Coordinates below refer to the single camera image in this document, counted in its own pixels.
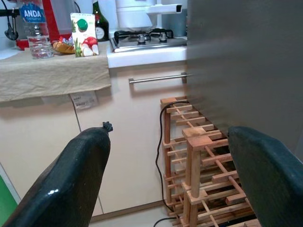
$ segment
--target refrigerator door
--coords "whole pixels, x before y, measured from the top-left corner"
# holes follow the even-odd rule
[[[249,126],[303,152],[302,9],[301,0],[189,1],[187,96],[224,133]]]

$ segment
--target tiled floor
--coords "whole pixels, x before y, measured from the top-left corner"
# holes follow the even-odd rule
[[[99,222],[94,222],[89,227],[153,227],[161,218],[167,218],[164,207],[143,210],[137,213],[119,216]],[[172,227],[170,220],[160,222],[157,227]]]

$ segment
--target cabinet handle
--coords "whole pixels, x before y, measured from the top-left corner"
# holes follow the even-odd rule
[[[183,83],[186,83],[186,77],[190,74],[187,74],[186,72],[182,72],[181,75],[175,75],[175,76],[167,76],[167,77],[156,77],[156,78],[148,78],[148,79],[128,79],[129,84],[136,84],[136,83],[144,83],[144,82],[150,82],[150,81],[158,81],[158,80],[165,80],[165,79],[176,79],[176,78],[182,78]]]

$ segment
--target dark green bottle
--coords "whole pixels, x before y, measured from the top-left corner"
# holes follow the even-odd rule
[[[102,15],[98,0],[93,0],[93,14],[95,15],[96,36],[99,42],[108,40],[109,24],[106,18]]]

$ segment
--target beige cloth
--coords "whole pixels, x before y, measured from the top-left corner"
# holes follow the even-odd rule
[[[99,90],[110,86],[106,47],[98,56],[34,60],[30,51],[0,60],[0,102]]]

